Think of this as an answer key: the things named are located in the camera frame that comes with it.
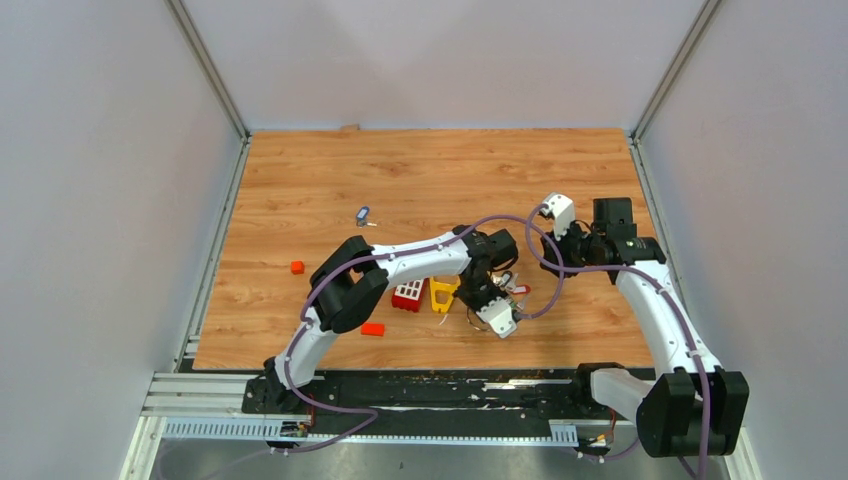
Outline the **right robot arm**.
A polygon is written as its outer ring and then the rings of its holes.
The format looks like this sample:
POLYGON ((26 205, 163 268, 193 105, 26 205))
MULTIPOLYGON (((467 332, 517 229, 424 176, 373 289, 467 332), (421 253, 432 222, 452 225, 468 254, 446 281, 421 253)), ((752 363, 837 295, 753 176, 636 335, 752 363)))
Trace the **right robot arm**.
POLYGON ((727 456, 737 446, 750 389, 724 368, 697 333, 668 278, 659 242, 638 231, 628 197, 593 202, 583 226, 574 202, 551 193, 537 213, 553 228, 540 265, 554 274, 604 272, 634 313, 654 363, 647 383, 615 362, 581 364, 571 403, 584 417, 607 408, 632 421, 654 458, 727 456))

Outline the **red window block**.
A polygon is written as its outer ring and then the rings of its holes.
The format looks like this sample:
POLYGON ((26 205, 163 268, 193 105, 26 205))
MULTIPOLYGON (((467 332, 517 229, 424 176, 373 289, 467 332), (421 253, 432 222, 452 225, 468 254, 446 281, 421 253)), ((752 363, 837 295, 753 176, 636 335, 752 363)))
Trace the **red window block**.
POLYGON ((391 306, 396 309, 418 313, 421 309, 426 286, 426 279, 414 280, 398 285, 393 290, 391 306))

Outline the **yellow plastic triangle frame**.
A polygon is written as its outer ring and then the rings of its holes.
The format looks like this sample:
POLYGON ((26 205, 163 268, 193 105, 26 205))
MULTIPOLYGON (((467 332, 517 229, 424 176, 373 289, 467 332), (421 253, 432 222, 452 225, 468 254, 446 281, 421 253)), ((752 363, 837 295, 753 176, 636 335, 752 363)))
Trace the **yellow plastic triangle frame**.
POLYGON ((433 312, 447 314, 460 285, 458 276, 435 276, 429 279, 430 307, 433 312))

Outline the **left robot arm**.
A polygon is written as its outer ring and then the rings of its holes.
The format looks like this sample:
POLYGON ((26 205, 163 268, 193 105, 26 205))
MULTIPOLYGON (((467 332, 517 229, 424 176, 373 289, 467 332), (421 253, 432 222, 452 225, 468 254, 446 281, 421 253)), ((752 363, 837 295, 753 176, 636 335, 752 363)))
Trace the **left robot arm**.
POLYGON ((273 379, 268 400, 283 413, 298 411, 306 384, 335 340, 364 325, 384 294, 412 281, 456 276, 456 297, 500 338, 517 328, 518 312, 507 290, 491 278, 495 267, 518 257, 516 242, 460 225, 432 238, 401 245, 371 245, 350 237, 318 268, 289 345, 265 363, 273 379))

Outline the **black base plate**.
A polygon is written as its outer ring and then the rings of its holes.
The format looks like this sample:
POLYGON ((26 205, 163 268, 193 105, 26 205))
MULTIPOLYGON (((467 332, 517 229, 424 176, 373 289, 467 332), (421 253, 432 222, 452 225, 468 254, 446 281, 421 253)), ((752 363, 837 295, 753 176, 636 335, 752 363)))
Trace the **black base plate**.
POLYGON ((627 413, 589 397, 575 368, 319 370, 293 393, 282 376, 247 381, 240 410, 248 414, 306 413, 302 398, 336 408, 384 411, 529 410, 543 419, 626 421, 627 413))

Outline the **aluminium front rail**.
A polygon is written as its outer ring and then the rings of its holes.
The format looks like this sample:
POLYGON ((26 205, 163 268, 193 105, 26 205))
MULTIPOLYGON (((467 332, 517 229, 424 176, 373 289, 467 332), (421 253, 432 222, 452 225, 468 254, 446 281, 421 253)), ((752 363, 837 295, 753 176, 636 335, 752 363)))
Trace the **aluminium front rail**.
POLYGON ((157 373, 143 403, 145 417, 164 420, 169 439, 259 440, 272 445, 343 442, 570 447, 607 432, 625 445, 630 420, 543 419, 529 410, 384 411, 336 408, 317 401, 306 413, 248 414, 241 398, 255 371, 157 373))

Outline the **small orange-red block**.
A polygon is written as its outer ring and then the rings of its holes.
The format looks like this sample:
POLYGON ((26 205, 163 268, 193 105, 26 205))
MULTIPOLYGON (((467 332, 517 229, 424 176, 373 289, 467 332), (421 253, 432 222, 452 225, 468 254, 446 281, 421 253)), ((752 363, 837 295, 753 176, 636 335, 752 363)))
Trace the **small orange-red block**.
POLYGON ((383 337, 386 327, 382 323, 366 322, 360 327, 360 333, 365 336, 383 337))

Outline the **large metal keyring with tags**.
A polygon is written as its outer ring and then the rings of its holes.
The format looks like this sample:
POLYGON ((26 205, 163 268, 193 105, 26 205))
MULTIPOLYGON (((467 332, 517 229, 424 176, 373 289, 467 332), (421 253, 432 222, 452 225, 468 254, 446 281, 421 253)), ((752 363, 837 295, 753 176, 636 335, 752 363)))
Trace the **large metal keyring with tags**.
MULTIPOLYGON (((527 298, 531 293, 531 287, 527 284, 518 283, 518 274, 513 273, 510 270, 490 274, 495 284, 507 292, 506 299, 512 304, 513 317, 518 326, 518 315, 525 309, 527 298)), ((466 308, 466 322, 476 331, 492 332, 489 327, 478 318, 476 311, 468 308, 466 308)))

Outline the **blue tagged key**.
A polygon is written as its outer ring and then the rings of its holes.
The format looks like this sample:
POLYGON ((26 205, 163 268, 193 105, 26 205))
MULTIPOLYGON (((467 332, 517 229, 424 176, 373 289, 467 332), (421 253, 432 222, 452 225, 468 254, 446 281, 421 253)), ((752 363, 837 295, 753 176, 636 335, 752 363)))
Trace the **blue tagged key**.
POLYGON ((369 214, 370 208, 368 206, 361 207, 355 216, 356 225, 360 228, 376 227, 377 224, 369 220, 369 214))

